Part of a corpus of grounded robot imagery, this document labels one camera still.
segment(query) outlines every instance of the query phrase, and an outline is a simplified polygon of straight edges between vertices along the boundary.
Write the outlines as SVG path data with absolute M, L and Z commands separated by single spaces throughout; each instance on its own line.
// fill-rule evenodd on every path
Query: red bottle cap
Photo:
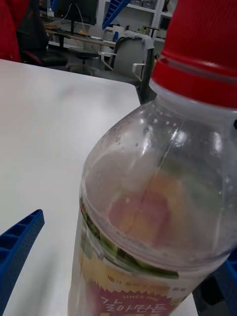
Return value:
M 237 108 L 237 0 L 179 0 L 161 54 L 155 83 Z

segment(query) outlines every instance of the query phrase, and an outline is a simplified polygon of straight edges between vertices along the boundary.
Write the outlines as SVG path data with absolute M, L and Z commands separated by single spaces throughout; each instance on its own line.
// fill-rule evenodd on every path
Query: plastic bottle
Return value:
M 168 316 L 236 247 L 236 11 L 179 0 L 156 100 L 89 154 L 69 316 Z

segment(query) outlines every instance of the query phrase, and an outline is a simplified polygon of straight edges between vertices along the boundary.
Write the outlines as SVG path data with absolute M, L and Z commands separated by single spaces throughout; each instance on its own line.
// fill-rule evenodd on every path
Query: chair backrest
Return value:
M 132 73 L 132 66 L 134 63 L 144 63 L 144 49 L 141 39 L 131 39 L 121 37 L 118 39 L 115 46 L 116 57 L 111 59 L 111 66 L 115 72 L 136 78 Z M 142 67 L 137 69 L 137 75 L 142 73 Z
M 116 56 L 111 58 L 111 67 L 117 73 L 128 77 L 136 78 L 132 73 L 132 66 L 134 63 L 145 64 L 143 67 L 138 67 L 136 72 L 136 74 L 142 79 L 138 90 L 141 96 L 141 101 L 143 101 L 149 90 L 149 81 L 154 67 L 154 49 L 152 48 L 147 50 L 146 60 L 144 60 L 145 54 L 142 39 L 121 37 L 116 43 L 115 54 Z
M 48 46 L 48 36 L 40 17 L 39 0 L 30 0 L 26 14 L 18 29 L 20 50 L 43 50 Z

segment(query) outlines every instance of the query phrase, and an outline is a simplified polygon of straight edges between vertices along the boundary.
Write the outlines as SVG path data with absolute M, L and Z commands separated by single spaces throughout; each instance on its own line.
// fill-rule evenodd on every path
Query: red clothing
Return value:
M 20 62 L 16 31 L 29 0 L 0 0 L 0 59 Z

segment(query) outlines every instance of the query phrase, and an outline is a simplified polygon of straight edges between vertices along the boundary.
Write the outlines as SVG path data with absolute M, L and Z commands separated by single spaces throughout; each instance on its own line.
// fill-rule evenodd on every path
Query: desk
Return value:
M 116 44 L 115 42 L 108 43 L 108 41 L 103 41 L 101 39 L 87 38 L 86 36 L 81 36 L 79 34 L 70 35 L 70 34 L 61 33 L 60 30 L 57 31 L 57 30 L 48 29 L 47 26 L 45 27 L 45 30 L 48 34 L 65 35 L 67 38 L 71 38 L 73 40 L 80 40 L 80 41 L 84 41 L 84 42 L 96 44 L 96 45 L 101 45 L 101 46 L 115 47 L 115 44 Z
M 0 69 L 0 234 L 38 208 L 45 217 L 4 316 L 67 316 L 83 163 L 138 96 L 123 82 L 3 60 Z M 195 316 L 191 296 L 179 311 Z

